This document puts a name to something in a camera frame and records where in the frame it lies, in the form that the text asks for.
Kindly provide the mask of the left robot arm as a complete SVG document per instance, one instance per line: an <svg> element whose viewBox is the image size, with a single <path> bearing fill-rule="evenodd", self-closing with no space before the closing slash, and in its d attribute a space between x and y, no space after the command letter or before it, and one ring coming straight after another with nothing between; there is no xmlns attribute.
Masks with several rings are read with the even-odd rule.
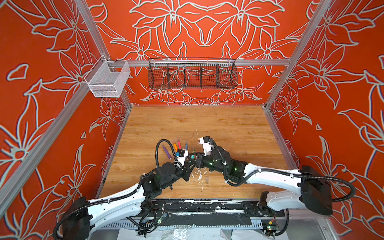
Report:
<svg viewBox="0 0 384 240"><path fill-rule="evenodd" d="M86 240L100 228L126 217L152 212L152 199L172 188L180 179L189 180L195 162L187 149L173 152L167 162L143 174L132 187L104 198L76 200L53 230L55 240Z"/></svg>

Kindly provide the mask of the purple marker pen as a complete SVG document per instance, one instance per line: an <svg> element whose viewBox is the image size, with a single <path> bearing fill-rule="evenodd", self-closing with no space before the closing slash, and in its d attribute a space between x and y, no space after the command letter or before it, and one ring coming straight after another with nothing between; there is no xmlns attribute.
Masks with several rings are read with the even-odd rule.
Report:
<svg viewBox="0 0 384 240"><path fill-rule="evenodd" d="M169 151L167 150L167 148L165 147L165 145L162 145L162 148L163 148L164 153L167 155L168 159L172 160L172 156L169 153Z"/></svg>

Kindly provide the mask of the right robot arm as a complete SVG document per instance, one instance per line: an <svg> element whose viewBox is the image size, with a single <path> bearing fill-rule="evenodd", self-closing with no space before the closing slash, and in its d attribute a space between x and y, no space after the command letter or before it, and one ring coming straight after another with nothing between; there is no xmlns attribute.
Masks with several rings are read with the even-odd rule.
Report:
<svg viewBox="0 0 384 240"><path fill-rule="evenodd" d="M316 214L331 216L333 203L344 202L355 196L355 186L345 180L322 176L309 166L302 169L280 170L260 167L235 160L209 136L199 139L203 152L197 153L196 167L222 173L232 187L259 184L280 191L262 193L258 207L267 212L306 208Z"/></svg>

